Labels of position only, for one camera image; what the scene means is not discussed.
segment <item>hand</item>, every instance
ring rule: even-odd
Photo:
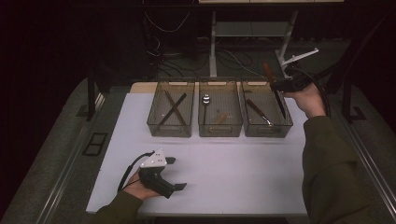
[[[302,91],[284,92],[283,95],[293,98],[297,106],[305,112],[306,117],[309,119],[315,116],[326,116],[323,101],[314,83],[309,84]]]
[[[139,180],[139,169],[132,175],[132,177],[128,180],[126,187],[124,187],[123,191],[134,195],[136,198],[140,200],[146,200],[147,198],[160,196],[159,193],[155,192],[152,189],[146,188]]]

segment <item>person's left hand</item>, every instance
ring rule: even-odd
[[[123,191],[134,195],[136,198],[141,200],[146,200],[147,198],[160,196],[159,193],[155,192],[152,189],[146,188],[139,180],[139,169],[132,175],[132,177],[128,180],[126,187],[124,187]]]

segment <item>jacket sleeve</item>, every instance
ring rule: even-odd
[[[304,130],[303,196],[311,223],[375,223],[355,174],[355,151],[327,117],[309,119]]]
[[[91,220],[91,224],[124,224],[134,223],[137,210],[143,201],[135,196],[120,191],[114,200],[107,206],[102,207]]]

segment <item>transparent plastic bin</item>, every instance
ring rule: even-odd
[[[272,91],[270,83],[263,77],[243,77],[241,92],[245,136],[286,137],[293,122],[283,94]],[[247,100],[257,106],[270,123]]]
[[[147,121],[152,136],[191,137],[194,88],[194,77],[158,81]]]
[[[208,105],[203,102],[206,94]],[[201,77],[197,100],[201,137],[239,137],[243,121],[235,77]]]

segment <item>white tabletop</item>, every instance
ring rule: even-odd
[[[293,120],[286,138],[203,138],[198,134],[195,100],[191,138],[152,137],[146,124],[153,93],[129,93],[122,106],[87,206],[95,213],[116,196],[128,167],[139,155],[162,148],[177,158],[163,179],[188,183],[166,199],[148,199],[143,216],[304,215],[302,153],[304,113],[286,99]]]

